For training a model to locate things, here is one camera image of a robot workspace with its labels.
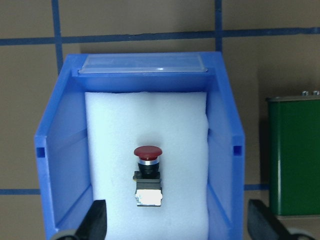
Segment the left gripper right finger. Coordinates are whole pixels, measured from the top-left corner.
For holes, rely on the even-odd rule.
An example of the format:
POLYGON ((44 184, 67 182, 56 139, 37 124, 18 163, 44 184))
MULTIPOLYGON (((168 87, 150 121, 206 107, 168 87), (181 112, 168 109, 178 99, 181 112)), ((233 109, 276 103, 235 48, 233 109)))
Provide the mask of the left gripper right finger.
POLYGON ((252 240, 295 239, 270 209, 258 199, 248 201, 247 231, 252 240))

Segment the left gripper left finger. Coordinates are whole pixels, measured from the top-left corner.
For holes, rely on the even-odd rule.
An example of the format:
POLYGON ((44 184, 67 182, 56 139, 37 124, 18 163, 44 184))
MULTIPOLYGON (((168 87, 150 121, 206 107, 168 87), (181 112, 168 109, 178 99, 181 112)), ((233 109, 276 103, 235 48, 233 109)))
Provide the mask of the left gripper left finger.
POLYGON ((104 240, 107 234, 107 208, 105 200, 94 200, 75 232, 77 240, 104 240))

